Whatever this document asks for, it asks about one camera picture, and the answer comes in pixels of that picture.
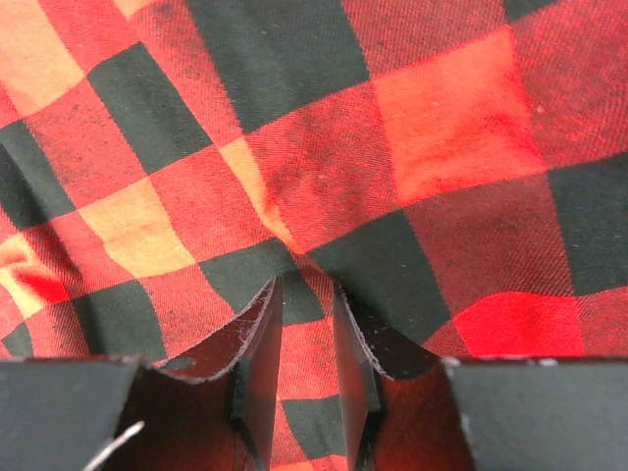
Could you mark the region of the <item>red black plaid shirt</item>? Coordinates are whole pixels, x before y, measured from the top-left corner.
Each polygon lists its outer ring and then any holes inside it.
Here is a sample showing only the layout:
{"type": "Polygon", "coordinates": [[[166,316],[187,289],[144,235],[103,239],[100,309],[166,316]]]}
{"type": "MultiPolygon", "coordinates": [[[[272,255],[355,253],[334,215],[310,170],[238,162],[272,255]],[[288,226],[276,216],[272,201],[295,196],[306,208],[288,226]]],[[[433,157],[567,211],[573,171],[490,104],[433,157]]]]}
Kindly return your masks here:
{"type": "Polygon", "coordinates": [[[2,3],[3,356],[162,362],[277,276],[277,470],[346,466],[337,282],[439,355],[625,355],[626,3],[2,3]]]}

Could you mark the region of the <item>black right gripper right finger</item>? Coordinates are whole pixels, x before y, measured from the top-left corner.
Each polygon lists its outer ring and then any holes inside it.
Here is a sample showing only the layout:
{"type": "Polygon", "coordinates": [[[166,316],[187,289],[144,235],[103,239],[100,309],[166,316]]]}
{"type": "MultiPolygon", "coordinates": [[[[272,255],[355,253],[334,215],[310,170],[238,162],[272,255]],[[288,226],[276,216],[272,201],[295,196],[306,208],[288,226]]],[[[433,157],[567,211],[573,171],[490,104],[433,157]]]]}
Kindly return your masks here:
{"type": "Polygon", "coordinates": [[[334,337],[351,470],[623,470],[622,357],[440,357],[348,292],[334,337]]]}

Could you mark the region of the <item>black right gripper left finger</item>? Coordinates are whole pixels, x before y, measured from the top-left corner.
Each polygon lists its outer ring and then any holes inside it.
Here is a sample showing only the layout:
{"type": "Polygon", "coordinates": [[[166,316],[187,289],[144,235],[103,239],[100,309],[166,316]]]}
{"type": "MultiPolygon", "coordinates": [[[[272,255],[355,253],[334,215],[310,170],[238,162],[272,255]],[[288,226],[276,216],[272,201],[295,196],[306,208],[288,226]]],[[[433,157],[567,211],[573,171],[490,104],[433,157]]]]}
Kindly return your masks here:
{"type": "Polygon", "coordinates": [[[161,366],[140,357],[1,364],[5,470],[266,470],[283,287],[161,366]]]}

